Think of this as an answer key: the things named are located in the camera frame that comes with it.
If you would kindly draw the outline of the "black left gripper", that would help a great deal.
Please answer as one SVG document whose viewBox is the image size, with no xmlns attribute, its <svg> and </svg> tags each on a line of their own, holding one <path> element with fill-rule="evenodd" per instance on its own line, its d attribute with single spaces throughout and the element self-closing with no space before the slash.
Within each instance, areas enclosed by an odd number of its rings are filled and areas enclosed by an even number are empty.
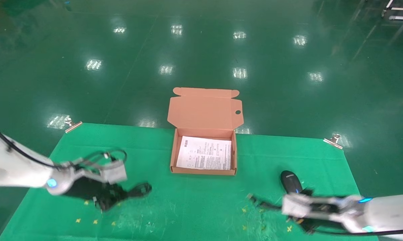
<svg viewBox="0 0 403 241">
<path fill-rule="evenodd" d="M 142 197 L 142 190 L 139 187 L 124 190 L 118 184 L 102 183 L 88 177 L 81 177 L 65 192 L 65 196 L 91 200 L 96 208 L 107 212 L 120 201 Z"/>
</svg>

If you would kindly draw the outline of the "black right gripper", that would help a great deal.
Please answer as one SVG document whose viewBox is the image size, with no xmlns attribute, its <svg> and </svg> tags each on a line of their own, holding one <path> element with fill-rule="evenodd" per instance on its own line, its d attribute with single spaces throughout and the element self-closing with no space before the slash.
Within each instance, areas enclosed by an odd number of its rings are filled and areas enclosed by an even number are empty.
<svg viewBox="0 0 403 241">
<path fill-rule="evenodd" d="M 312 189 L 303 189 L 304 198 L 313 196 Z M 346 201 L 287 201 L 287 216 L 309 235 L 315 232 L 344 233 L 340 220 Z"/>
</svg>

